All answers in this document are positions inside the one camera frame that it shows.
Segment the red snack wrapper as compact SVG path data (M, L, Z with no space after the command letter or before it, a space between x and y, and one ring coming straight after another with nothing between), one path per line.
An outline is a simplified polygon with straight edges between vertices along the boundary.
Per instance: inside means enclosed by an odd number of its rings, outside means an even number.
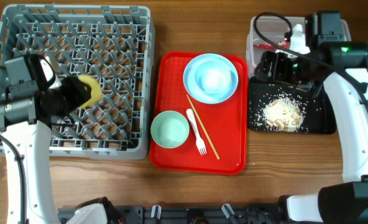
M290 43L287 41L281 41L281 42L274 42L275 45L283 47L285 49L288 49L290 47ZM257 48L257 49L266 49L266 50L277 50L276 47L274 47L273 45L267 43L267 42L263 42L261 44L254 44L253 47Z

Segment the yellow plastic cup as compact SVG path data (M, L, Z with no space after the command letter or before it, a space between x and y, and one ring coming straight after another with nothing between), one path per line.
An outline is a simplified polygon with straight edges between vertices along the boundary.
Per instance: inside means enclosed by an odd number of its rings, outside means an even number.
M82 83L90 86L90 96L91 96L89 100L85 101L81 106L79 106L79 109L93 106L94 104L102 100L103 97L102 90L99 85L99 82L95 78L92 78L91 76L88 75L80 75L78 79Z

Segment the large light blue plate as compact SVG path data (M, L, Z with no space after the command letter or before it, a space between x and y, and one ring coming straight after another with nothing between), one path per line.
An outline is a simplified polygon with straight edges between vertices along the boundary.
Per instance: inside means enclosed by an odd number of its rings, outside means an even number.
M207 95L197 86L195 82L195 68L202 60L206 59L222 60L228 65L231 72L231 83L226 90L223 90L220 93ZM187 93L195 100L206 104L218 104L226 101L234 94L239 84L239 75L233 63L226 57L218 54L201 54L191 59L185 67L183 72L183 84Z

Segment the light blue small bowl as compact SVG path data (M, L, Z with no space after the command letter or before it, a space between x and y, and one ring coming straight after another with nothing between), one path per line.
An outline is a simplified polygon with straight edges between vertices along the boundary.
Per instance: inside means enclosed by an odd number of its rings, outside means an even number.
M195 82L207 95L220 93L230 85L231 72L222 60L202 60L195 68Z

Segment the wooden chopstick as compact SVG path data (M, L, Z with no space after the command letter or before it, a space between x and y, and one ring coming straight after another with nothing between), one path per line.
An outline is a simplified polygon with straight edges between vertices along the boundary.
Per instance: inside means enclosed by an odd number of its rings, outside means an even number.
M205 126L204 126L204 124L203 124L203 122L202 122L202 120L201 120L201 118L200 118L200 116L199 116L192 100L191 100L191 98L188 95L186 95L186 97L188 98L188 101L189 101L189 103L191 105L191 108L193 110L193 114L197 118L197 121L199 122L199 124L200 124L200 126L201 126L201 128L202 128L202 130L203 130L203 132L204 132L204 134L205 134L205 136L206 136L213 152L214 152L214 155L216 156L217 160L220 160L220 156L219 156L219 154L218 154L218 152L217 152L217 150L216 150L216 148L215 148L215 146L214 146L214 144L213 144L213 142L212 142L212 140L211 140L211 138L210 138L210 136L209 136L209 134L208 134L208 132L207 132L207 130L206 130L206 128L205 128ZM199 150L201 150L201 151L203 150L203 154L206 154L206 146L205 146L204 141L203 141L203 147L201 147L201 149L199 149Z

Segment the green saucer bowl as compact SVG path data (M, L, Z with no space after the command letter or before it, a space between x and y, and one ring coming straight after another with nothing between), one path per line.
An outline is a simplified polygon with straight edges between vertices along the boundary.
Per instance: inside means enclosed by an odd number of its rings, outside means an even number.
M177 111L163 111L152 121L150 133L154 142L163 148L181 146L188 138L190 127L187 119Z

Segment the white plastic fork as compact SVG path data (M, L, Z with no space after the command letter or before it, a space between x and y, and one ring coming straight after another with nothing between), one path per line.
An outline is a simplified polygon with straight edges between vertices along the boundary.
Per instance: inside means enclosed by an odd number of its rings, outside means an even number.
M195 134L196 147L197 147L199 153L202 156L203 155L206 155L207 154L207 150L206 150L205 142L204 142L204 140L200 136L200 132L199 132L198 127L197 127L197 123L196 123L194 111L192 109L187 109L186 110L186 115L187 115L187 118L188 118L188 120L189 120L189 122L191 124L191 127L193 128L194 134Z

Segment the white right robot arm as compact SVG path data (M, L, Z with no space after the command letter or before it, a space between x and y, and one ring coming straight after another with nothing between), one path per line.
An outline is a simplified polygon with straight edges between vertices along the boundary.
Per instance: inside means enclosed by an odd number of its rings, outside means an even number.
M312 83L329 98L343 155L343 182L318 193L284 196L282 222L368 223L368 45L327 41L308 54L265 51L254 69L268 88Z

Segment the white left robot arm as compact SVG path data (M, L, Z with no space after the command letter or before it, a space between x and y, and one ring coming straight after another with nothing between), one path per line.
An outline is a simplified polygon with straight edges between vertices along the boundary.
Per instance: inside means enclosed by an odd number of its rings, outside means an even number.
M6 153L8 223L59 223L52 193L49 149L52 126L102 97L87 75L58 79L38 54L6 60L10 79L0 101L0 140Z

